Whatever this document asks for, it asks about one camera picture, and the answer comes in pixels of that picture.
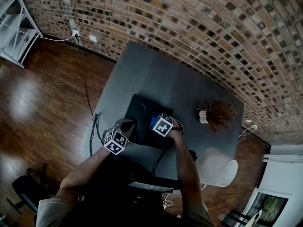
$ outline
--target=brick wall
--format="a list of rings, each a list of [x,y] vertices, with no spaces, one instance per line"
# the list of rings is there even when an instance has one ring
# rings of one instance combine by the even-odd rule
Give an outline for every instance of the brick wall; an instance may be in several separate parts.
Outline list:
[[[24,1],[43,33],[78,29],[114,60],[129,40],[145,44],[233,92],[261,138],[303,143],[303,0]]]

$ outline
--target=wooden floor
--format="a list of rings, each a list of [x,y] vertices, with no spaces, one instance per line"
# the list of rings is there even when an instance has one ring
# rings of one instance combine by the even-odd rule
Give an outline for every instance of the wooden floor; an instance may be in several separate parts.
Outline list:
[[[94,109],[114,64],[82,52],[88,78],[88,93]],[[6,202],[19,201],[11,183],[31,167],[37,172],[46,162],[47,178],[58,187],[61,180],[83,159],[80,147],[91,115],[87,105],[79,52],[66,44],[37,41],[23,70],[0,61],[0,213],[10,223],[32,227],[34,213],[22,207],[17,214]],[[218,226],[232,209],[242,210],[257,184],[262,169],[265,144],[247,137],[237,150],[239,171],[226,188],[208,186],[205,202]],[[167,208],[178,214],[182,205],[178,194]]]

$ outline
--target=white cabinet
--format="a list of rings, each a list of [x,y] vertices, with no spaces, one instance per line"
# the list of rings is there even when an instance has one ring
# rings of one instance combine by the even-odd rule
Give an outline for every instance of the white cabinet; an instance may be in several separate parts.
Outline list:
[[[19,14],[9,14],[8,10],[15,2],[20,4]],[[0,56],[12,61],[18,66],[22,65],[28,51],[42,33],[31,18],[23,0],[0,1]],[[27,18],[31,24],[30,28],[21,26],[22,21]]]

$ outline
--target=white cable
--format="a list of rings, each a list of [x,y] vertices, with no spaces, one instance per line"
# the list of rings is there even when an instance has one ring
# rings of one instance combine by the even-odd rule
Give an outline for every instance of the white cable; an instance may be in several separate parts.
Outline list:
[[[14,28],[14,27],[11,27],[11,26],[9,26],[9,25],[7,25],[7,24],[4,24],[4,23],[2,23],[2,22],[0,22],[0,23],[3,24],[3,25],[5,25],[5,26],[7,26],[7,27],[10,27],[10,28],[12,28],[12,29],[14,29],[14,30],[16,30],[16,31],[18,31],[18,32],[20,32],[20,33],[24,33],[24,34],[26,34],[26,35],[30,35],[30,36],[32,36],[32,37],[38,37],[38,38],[45,39],[45,40],[52,40],[52,41],[58,41],[58,42],[60,42],[60,41],[69,40],[69,39],[71,39],[71,38],[74,37],[74,36],[72,35],[71,37],[69,37],[68,39],[65,39],[65,40],[53,40],[53,39],[49,39],[49,38],[40,37],[39,35],[33,36],[33,35],[29,34],[29,33],[25,33],[25,32],[23,32],[23,31],[20,31],[20,30]]]
[[[207,184],[204,184],[204,186],[200,189],[200,190],[203,190],[205,187],[207,186]],[[170,195],[170,192],[166,195],[166,197],[165,197],[165,199],[164,199],[164,201],[163,201],[163,203],[166,205],[166,206],[171,206],[174,202],[173,201],[171,201],[171,200],[166,200],[167,199],[167,197]]]
[[[203,190],[206,186],[207,186],[207,184],[204,184],[204,186],[200,190]]]
[[[253,132],[249,132],[248,134],[246,134],[246,130],[249,130],[249,129],[254,129],[254,131],[253,131]],[[241,140],[238,141],[238,143],[240,143],[240,142],[242,142],[243,140],[245,140],[245,137],[246,137],[247,135],[252,134],[252,133],[254,133],[254,132],[256,131],[256,129],[255,129],[254,127],[247,128],[246,130],[243,131],[243,133],[239,136],[239,137],[241,137],[241,136],[244,134],[244,137],[241,138]]]
[[[164,199],[164,201],[163,201],[163,203],[164,203],[166,206],[171,206],[171,205],[173,204],[173,201],[166,200],[167,197],[168,197],[169,195],[170,195],[170,192],[166,195],[166,197],[165,197],[165,199]]]

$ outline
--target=white wall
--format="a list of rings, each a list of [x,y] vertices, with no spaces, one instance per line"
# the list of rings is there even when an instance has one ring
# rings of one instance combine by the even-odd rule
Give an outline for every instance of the white wall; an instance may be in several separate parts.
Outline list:
[[[303,145],[272,146],[270,154],[303,155]],[[274,227],[295,227],[303,219],[303,164],[268,162],[259,188],[293,195]]]
[[[272,146],[272,155],[303,155],[303,145]]]

